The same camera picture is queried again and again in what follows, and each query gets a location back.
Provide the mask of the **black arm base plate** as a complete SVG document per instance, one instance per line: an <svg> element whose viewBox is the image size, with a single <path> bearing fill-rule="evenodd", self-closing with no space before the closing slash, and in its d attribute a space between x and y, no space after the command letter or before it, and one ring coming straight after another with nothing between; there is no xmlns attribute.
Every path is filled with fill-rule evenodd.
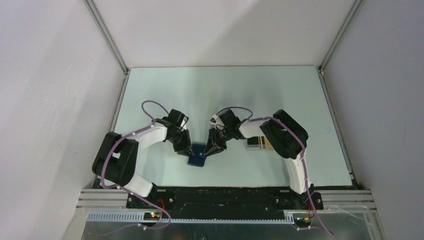
<svg viewBox="0 0 424 240"><path fill-rule="evenodd" d="M288 186L176 187L161 186L146 198L163 207L171 218L219 220L279 220L284 211L323 210L321 194L297 194Z"/></svg>

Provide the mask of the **blue card holder wallet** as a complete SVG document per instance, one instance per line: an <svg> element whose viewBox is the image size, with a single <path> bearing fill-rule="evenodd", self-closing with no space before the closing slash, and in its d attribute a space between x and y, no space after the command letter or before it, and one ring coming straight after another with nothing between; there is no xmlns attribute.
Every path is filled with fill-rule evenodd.
<svg viewBox="0 0 424 240"><path fill-rule="evenodd" d="M187 165L200 168L204 167L206 162L206 157L204 156L205 148L206 144L204 143L193 143L193 154L188 157Z"/></svg>

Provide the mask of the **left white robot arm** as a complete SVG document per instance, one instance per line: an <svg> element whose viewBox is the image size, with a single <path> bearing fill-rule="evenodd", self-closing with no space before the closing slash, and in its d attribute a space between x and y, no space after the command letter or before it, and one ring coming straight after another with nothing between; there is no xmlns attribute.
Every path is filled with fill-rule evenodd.
<svg viewBox="0 0 424 240"><path fill-rule="evenodd" d="M108 132L94 159L92 172L100 177L102 184L108 180L112 188L122 187L139 195L138 201L145 208L153 208L158 194L152 191L155 184L136 172L138 152L168 141L178 155L193 156L188 120L188 116L172 109L167 116L156 118L150 125L126 135Z"/></svg>

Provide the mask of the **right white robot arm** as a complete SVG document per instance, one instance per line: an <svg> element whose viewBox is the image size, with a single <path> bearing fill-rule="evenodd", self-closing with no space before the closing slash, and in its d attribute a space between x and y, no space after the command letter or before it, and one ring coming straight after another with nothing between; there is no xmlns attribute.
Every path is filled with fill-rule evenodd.
<svg viewBox="0 0 424 240"><path fill-rule="evenodd" d="M204 156L223 152L230 140L265 140L286 163L289 187L294 191L291 204L304 209L311 202L308 191L312 185L305 160L307 131L282 109L272 116L254 118L250 114L243 120L235 115L234 109L226 107L212 116Z"/></svg>

